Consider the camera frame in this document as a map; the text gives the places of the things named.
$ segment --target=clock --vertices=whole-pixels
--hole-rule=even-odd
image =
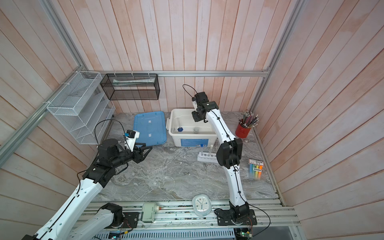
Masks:
[[[193,209],[199,217],[208,215],[212,210],[211,200],[205,194],[196,195],[192,199]]]

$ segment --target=wooden wall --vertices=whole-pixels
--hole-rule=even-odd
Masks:
[[[383,12],[383,0],[308,1],[257,106],[308,239],[384,236]]]
[[[0,144],[77,67],[38,0],[0,1]],[[48,115],[0,169],[1,238],[45,224],[93,153]]]
[[[262,70],[297,0],[52,0],[87,67],[122,70]],[[250,108],[258,77],[159,78],[156,101],[115,101],[117,112],[192,108],[182,85],[224,111]]]

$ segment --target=red cup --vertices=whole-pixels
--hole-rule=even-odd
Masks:
[[[251,128],[244,128],[240,124],[238,124],[235,134],[239,138],[246,138],[248,136],[249,131],[251,131]]]

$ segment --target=white mesh shelf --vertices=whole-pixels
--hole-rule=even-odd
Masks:
[[[78,72],[47,107],[80,144],[97,144],[93,132],[96,124],[111,118],[115,111],[113,103],[97,89],[100,82],[100,73]],[[105,123],[96,129],[98,140],[106,130]]]

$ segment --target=blue lid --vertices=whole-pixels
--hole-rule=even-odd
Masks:
[[[140,133],[136,142],[144,142],[147,146],[165,143],[167,141],[167,130],[164,112],[137,114],[133,122],[133,130]]]

